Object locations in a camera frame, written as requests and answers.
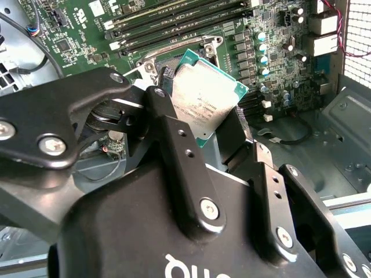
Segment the red wire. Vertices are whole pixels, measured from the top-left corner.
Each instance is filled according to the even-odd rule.
[[[330,9],[333,9],[337,12],[337,14],[339,15],[339,24],[338,24],[338,28],[337,28],[337,40],[339,42],[339,46],[340,46],[340,49],[341,51],[346,55],[346,56],[350,56],[350,57],[355,57],[355,58],[362,58],[362,57],[365,57],[365,56],[368,56],[371,54],[371,52],[367,52],[365,54],[362,54],[362,55],[355,55],[355,54],[352,54],[352,53],[349,53],[349,52],[346,52],[345,50],[345,45],[343,44],[343,41],[341,40],[341,28],[343,27],[343,24],[342,24],[342,21],[343,21],[343,16],[341,15],[341,12],[336,9],[333,5],[331,5],[327,0],[321,0],[327,7],[329,7]]]

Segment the green circuit board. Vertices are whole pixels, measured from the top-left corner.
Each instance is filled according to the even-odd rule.
[[[174,68],[191,49],[248,86],[250,92],[264,84],[272,115],[279,116],[292,106],[305,111],[320,105],[311,83],[312,59],[308,56],[302,63],[295,58],[305,55],[301,36],[308,32],[308,1],[260,0],[258,5],[254,0],[35,1],[42,19],[39,37],[65,75],[96,67],[125,74],[155,52],[157,71],[164,65]],[[30,0],[20,3],[33,22]],[[282,13],[298,7],[304,9],[303,23],[291,22],[292,17],[290,22],[282,21],[286,18]],[[260,32],[266,35],[263,41],[257,39]],[[206,47],[212,38],[217,44],[214,57],[208,56]],[[282,46],[292,38],[294,50],[287,52]],[[265,51],[259,51],[260,43],[266,45]],[[261,56],[268,58],[267,64],[258,61]],[[269,75],[261,74],[265,68]],[[139,77],[138,72],[128,76],[132,82]],[[290,94],[285,105],[283,90]]]

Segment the motherboard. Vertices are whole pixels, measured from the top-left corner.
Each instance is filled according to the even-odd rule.
[[[30,0],[19,0],[30,20]],[[39,38],[65,75],[111,67],[155,82],[190,49],[250,90],[247,120],[321,106],[303,48],[306,0],[35,0]]]

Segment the ventilation grille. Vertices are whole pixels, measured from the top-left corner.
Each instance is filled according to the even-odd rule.
[[[355,55],[371,51],[371,0],[350,0],[346,51]],[[371,55],[346,57],[344,74],[371,88]]]

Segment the screw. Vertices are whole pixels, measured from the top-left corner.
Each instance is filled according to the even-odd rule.
[[[59,156],[67,149],[66,144],[57,137],[45,137],[40,140],[39,148],[47,155]]]
[[[0,141],[12,138],[16,134],[16,129],[8,122],[0,120]]]
[[[215,220],[219,216],[219,210],[217,206],[209,199],[201,200],[201,210],[208,219]]]
[[[158,94],[160,97],[165,97],[165,92],[159,88],[155,89],[155,93]]]
[[[353,263],[351,257],[349,257],[347,254],[343,254],[343,260],[345,262],[345,265],[347,266],[347,268],[351,271],[351,272],[356,272],[357,271],[357,267],[355,266],[355,264]]]
[[[120,74],[115,74],[114,72],[110,74],[110,78],[117,83],[123,83],[123,77]]]
[[[293,175],[294,175],[295,177],[298,176],[298,173],[297,173],[297,171],[296,171],[296,169],[295,169],[294,167],[290,166],[289,169],[290,169],[291,173],[293,173]]]
[[[277,233],[278,239],[282,242],[284,246],[286,246],[287,248],[293,247],[294,243],[288,231],[283,229],[283,227],[278,227],[276,230],[276,233]]]
[[[371,270],[366,265],[362,265],[362,270],[367,278],[371,278]]]
[[[340,108],[341,110],[345,110],[347,106],[348,106],[347,103],[340,103],[340,104],[339,104],[339,108]]]
[[[1,238],[2,241],[7,241],[7,240],[10,240],[10,234],[6,233],[2,236]]]

